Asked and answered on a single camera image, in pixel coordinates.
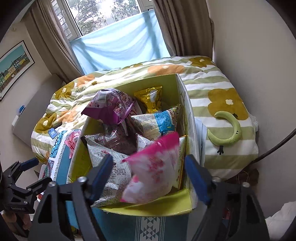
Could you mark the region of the pink white snack bag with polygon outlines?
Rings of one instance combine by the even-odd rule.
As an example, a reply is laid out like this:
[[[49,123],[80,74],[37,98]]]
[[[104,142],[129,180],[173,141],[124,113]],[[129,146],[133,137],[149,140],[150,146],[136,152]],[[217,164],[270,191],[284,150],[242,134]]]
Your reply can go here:
[[[179,152],[179,134],[172,132],[125,158],[123,162],[130,165],[133,176],[120,201],[144,204],[168,194],[176,180]]]

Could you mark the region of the green crescent plush toy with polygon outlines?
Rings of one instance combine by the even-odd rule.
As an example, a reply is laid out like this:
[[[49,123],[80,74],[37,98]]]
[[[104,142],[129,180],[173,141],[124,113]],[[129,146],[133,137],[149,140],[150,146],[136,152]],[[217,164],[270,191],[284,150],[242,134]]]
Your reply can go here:
[[[208,139],[216,146],[230,146],[237,143],[242,138],[242,128],[238,119],[230,112],[218,111],[214,114],[217,119],[222,119],[230,124],[230,127],[223,130],[214,131],[208,128]]]

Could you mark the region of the blue tag on quilt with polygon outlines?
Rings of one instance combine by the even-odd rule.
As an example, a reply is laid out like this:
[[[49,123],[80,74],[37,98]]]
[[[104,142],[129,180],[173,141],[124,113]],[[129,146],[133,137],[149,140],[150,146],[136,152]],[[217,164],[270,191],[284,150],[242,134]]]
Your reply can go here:
[[[54,139],[55,137],[57,137],[58,132],[54,128],[50,128],[48,130],[48,134],[51,137],[51,139]]]

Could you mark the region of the floral striped quilt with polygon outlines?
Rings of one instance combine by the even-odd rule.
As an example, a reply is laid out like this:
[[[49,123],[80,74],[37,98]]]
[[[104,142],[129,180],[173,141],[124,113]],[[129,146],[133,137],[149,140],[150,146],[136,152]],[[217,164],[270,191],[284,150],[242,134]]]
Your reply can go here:
[[[78,77],[61,87],[51,97],[42,118],[31,135],[33,153],[40,162],[48,161],[55,141],[48,130],[61,123],[59,131],[82,128],[86,116],[81,111],[95,94],[99,85],[109,81],[136,81],[149,77],[178,74],[188,92],[194,116],[207,128],[221,131],[230,124],[214,117],[218,111],[232,113],[240,122],[242,138],[224,147],[223,154],[209,140],[205,143],[204,165],[212,175],[230,179],[258,156],[255,127],[242,99],[222,71],[208,57],[166,57],[137,63],[120,69],[96,71]]]

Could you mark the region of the pink striped snack bag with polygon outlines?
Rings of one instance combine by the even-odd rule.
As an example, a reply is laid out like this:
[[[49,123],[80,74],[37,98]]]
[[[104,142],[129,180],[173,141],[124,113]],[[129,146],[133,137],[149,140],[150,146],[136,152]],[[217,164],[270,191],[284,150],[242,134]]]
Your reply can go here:
[[[81,129],[70,130],[66,133],[65,145],[69,159],[72,159],[74,150],[81,134]]]

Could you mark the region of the purple snack bag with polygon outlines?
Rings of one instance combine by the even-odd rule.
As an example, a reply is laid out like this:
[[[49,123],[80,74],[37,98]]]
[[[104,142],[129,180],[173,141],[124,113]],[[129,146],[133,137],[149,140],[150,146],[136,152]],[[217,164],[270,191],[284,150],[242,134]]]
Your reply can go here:
[[[131,112],[135,100],[114,88],[102,89],[91,99],[82,115],[101,120],[106,125],[119,125]]]

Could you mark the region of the left beige curtain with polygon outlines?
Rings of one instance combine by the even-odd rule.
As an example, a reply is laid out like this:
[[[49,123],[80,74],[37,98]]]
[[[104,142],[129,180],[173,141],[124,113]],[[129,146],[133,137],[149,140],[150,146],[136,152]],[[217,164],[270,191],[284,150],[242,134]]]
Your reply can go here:
[[[84,75],[51,1],[34,1],[22,21],[51,74],[66,83]]]

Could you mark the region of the grey headboard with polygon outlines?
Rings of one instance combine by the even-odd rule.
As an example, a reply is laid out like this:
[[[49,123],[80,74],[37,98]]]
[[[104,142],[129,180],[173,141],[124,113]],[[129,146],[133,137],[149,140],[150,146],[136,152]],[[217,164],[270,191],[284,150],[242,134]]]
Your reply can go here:
[[[31,135],[40,118],[45,113],[52,95],[62,87],[62,80],[56,74],[50,76],[33,94],[25,105],[25,110],[20,115],[16,125],[11,127],[12,133],[31,147]]]

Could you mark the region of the green cardboard box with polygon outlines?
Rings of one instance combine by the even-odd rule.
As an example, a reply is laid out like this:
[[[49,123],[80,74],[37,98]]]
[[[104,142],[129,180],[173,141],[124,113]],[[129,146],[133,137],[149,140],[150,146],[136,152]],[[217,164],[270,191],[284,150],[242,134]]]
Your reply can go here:
[[[181,111],[177,124],[179,135],[186,136],[186,154],[192,154],[199,159],[197,143],[197,130],[194,113],[188,92],[178,74],[161,75],[136,81],[109,81],[99,85],[99,89],[115,88],[133,96],[134,92],[147,87],[162,86],[162,106],[165,109],[177,104]],[[88,149],[78,141],[72,156],[67,183],[74,182],[77,178],[85,176],[92,169]],[[146,204],[116,203],[102,207],[101,210],[109,213],[130,216],[174,216],[191,212],[196,208],[198,198],[186,174],[183,175],[181,190],[171,190],[169,194]]]

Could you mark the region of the gold foil snack bag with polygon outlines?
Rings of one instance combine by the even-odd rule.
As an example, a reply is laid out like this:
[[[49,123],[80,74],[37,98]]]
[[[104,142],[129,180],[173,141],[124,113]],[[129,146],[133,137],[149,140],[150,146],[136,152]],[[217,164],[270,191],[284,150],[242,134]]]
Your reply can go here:
[[[146,108],[146,113],[157,113],[162,110],[162,87],[149,87],[134,93],[135,98]]]

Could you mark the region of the blue white item on headboard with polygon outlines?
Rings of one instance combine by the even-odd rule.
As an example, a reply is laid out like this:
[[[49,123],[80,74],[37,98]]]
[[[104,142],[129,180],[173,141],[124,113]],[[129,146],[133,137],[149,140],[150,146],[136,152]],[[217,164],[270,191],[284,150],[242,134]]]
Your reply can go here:
[[[24,110],[25,110],[25,106],[22,105],[22,106],[18,109],[18,111],[17,111],[17,113],[16,113],[16,116],[15,116],[15,118],[13,119],[13,122],[12,122],[11,126],[14,127],[14,126],[16,125],[16,122],[18,121],[20,115],[23,113]]]

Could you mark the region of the light blue window cloth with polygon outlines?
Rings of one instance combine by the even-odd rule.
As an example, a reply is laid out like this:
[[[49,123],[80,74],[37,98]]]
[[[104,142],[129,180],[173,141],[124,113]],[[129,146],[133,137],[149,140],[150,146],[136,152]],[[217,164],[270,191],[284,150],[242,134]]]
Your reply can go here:
[[[170,56],[153,10],[112,23],[70,45],[85,74]]]

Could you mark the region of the dark maroon snack bag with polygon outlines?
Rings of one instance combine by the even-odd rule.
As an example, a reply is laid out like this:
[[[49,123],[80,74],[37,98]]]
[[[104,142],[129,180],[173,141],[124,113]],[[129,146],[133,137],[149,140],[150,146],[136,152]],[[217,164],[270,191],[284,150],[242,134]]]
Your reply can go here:
[[[103,125],[104,132],[94,135],[94,141],[114,151],[131,155],[137,151],[134,143],[125,134],[121,126]]]

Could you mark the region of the blue patterned snack bag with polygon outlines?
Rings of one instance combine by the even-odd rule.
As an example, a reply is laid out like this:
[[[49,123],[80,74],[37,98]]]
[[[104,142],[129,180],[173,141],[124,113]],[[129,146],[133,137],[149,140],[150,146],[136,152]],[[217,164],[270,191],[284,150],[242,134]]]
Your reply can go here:
[[[157,113],[132,115],[130,119],[138,134],[154,141],[160,136],[177,130],[180,110],[181,105],[178,104],[170,109]]]

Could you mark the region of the white cloth at corner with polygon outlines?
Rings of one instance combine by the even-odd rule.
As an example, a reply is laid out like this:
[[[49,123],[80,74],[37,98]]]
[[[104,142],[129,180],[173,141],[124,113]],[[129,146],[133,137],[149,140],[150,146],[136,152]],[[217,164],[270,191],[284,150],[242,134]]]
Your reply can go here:
[[[280,240],[295,218],[295,201],[285,203],[281,210],[265,219],[270,240]]]

